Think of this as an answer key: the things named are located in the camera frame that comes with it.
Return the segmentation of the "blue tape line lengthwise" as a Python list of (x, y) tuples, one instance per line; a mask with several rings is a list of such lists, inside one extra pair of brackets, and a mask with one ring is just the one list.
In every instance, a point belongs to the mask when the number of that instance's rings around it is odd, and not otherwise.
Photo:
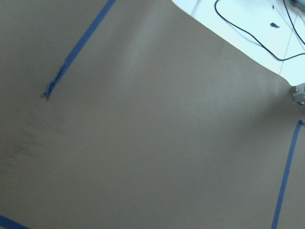
[(81, 38), (77, 41), (77, 43), (74, 45), (73, 49), (70, 51), (70, 53), (65, 58), (62, 66), (60, 67), (58, 73), (56, 74), (55, 78), (48, 84), (45, 92), (42, 94), (44, 98), (49, 98), (57, 86), (57, 84), (61, 81), (67, 70), (70, 68), (71, 64), (74, 62), (78, 54), (81, 52), (85, 44), (88, 42), (90, 37), (94, 34), (98, 26), (101, 24), (103, 19), (106, 17), (106, 15), (109, 13), (109, 11), (114, 6), (116, 0), (108, 0), (106, 1), (103, 8), (100, 10), (100, 12), (97, 14), (97, 16), (94, 18), (94, 20), (91, 22), (87, 30), (84, 32), (84, 34), (81, 36)]

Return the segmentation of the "aluminium frame post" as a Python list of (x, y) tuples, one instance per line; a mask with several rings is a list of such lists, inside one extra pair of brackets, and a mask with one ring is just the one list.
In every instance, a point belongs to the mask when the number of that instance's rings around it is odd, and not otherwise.
[(291, 88), (292, 101), (302, 107), (305, 106), (305, 83)]

